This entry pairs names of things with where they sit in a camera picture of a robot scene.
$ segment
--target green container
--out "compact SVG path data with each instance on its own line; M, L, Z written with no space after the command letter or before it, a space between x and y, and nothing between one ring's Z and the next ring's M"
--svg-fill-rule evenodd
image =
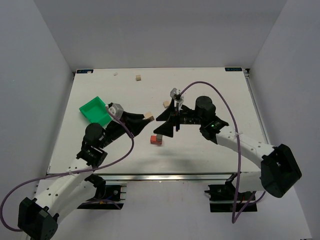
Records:
M104 126L112 121L106 110L106 104L98 96L80 107L79 110L90 123L98 123Z

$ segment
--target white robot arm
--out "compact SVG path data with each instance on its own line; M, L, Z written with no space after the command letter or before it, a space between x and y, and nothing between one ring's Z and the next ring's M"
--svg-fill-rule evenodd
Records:
M152 117L145 119L143 114L125 112L119 104L111 103L108 108L126 126L131 138L153 121ZM90 199L104 199L106 181L94 171L107 156L103 148L125 133L116 121L111 121L105 129L98 123L88 125L81 151L66 169L70 174L56 179L35 198L26 197L20 203L18 227L33 240L49 240L58 224L79 205Z
M181 104L183 96L176 88L170 95L172 97L170 106L156 118L156 121L165 123L153 131L155 134L172 138L174 127L177 132L180 130L180 125L200 125L200 133L205 139L238 152L238 133L227 122L216 116L216 106L208 96L199 96L194 109L190 109ZM261 172L240 174L238 190L240 193L267 191L274 197L281 198L301 178L302 173L288 146L284 144L272 146L244 134L240 134L239 139L241 155L261 169ZM225 183L233 188L233 191L237 183L236 176L233 174Z

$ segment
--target white table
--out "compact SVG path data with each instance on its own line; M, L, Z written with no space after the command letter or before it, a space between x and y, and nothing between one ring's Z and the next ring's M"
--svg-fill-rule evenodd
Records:
M142 80L136 81L136 75ZM93 73L75 75L62 127L48 169L49 174L64 172L81 149L81 142L89 122L80 113L83 106L96 96L106 104L122 105L126 112L152 112L155 117L170 100L173 88L183 89L194 81L207 81L218 88L230 105L239 131L257 141L264 137L242 71L219 68L139 68L94 69ZM220 97L207 85L197 84L186 91L184 104L195 107L197 97L209 96L216 106L216 114L233 125ZM205 140L197 125L182 125L174 138L163 137L161 147L150 144L153 130L162 122L152 122L138 135L131 155L122 162L97 171L100 174L203 174L233 173L237 171L237 153ZM128 136L123 135L104 150L108 156L104 164L123 156L131 147ZM243 158L242 171L258 168Z
M52 180L41 180L37 193ZM74 210L53 240L300 240L311 237L295 190L266 195L258 212L211 213L206 182L129 182L122 210Z

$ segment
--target purple cable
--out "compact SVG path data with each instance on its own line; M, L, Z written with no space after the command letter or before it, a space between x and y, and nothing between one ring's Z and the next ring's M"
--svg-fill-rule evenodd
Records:
M236 119L235 116L233 115L227 101L225 100L225 98L222 96L222 94L218 91L218 89L213 86L212 84L206 82L206 81L195 81L191 84L189 84L185 89L182 90L182 92L180 93L181 95L188 89L190 88L192 85L195 84L205 84L210 86L211 88L213 88L215 90L215 92L220 96L220 98L222 99L222 101L224 102L226 108L228 109L230 116L232 118L233 124L234 124L234 129L235 132L238 133L238 126L236 123ZM248 199L248 201L243 205L243 207L239 210L238 214L236 215L236 207L237 207L237 199L238 199L238 193L239 193L239 185L240 185L240 173L241 173L241 146L240 146L240 137L237 134L236 135L236 141L237 141L237 148L238 148L238 168L237 168L237 175L236 175L236 185L235 185L235 193L234 193L234 198L233 198L233 207L232 207L232 223L234 224L238 217L240 216L240 214L243 212L243 210L248 206L248 204L250 203L250 201L254 198L255 193L253 192L251 197Z
M22 232L21 229L19 228L13 228L11 226L9 226L5 219L4 219L4 205L7 201L7 199L10 197L10 195L17 189L19 189L20 187L24 186L24 185L27 185L29 183L32 183L32 182L36 182L36 181L40 181L40 180L45 180L45 179L51 179L51 178L56 178L56 177L64 177L64 176L67 176L67 175L70 175L70 174L80 174L80 173L87 173L87 172L94 172L94 171L97 171L97 170L101 170L101 169L105 169L105 168L108 168L120 161L122 161L123 159L125 159L131 152L132 150L134 149L134 146L135 146L135 141L134 141L134 136L133 134L129 131L129 129L126 127L126 125L124 123L122 123L116 116L114 116L112 113L110 113L110 111L105 108L106 111L108 112L108 114L117 122L119 123L123 128L124 130L126 131L126 134L129 136L129 138L131 139L131 148L130 150L124 155L122 156L121 158L119 158L118 160L116 161L113 161L107 165L104 165L104 166L100 166L100 167L96 167L96 168L93 168L93 169L86 169L86 170L77 170L77 171L71 171L71 172L62 172L62 173L56 173L56 174L52 174L52 175L48 175L48 176L43 176L43 177L37 177L37 178L34 178L34 179L31 179L31 180L28 180L28 181L25 181L23 183L20 183L18 186L14 187L11 191L8 192L8 194L3 198L2 202L1 202L1 205L0 205L0 221L1 223L3 224L3 226L13 232Z
M121 210L121 207L119 207L118 204L116 204L114 201L107 199L102 199L102 200L93 200L93 201L86 201L84 203L82 203L80 206L85 206L85 205L89 205L89 204L95 204L95 203L100 203L100 202L107 202L107 203L112 203L113 205L116 206L117 209Z
M260 200L266 195L266 193L267 193L267 192L264 191L264 192L262 193L262 195L261 195L257 200L255 200L254 202L250 202L250 203L249 203L249 206L254 205L254 204L260 202Z

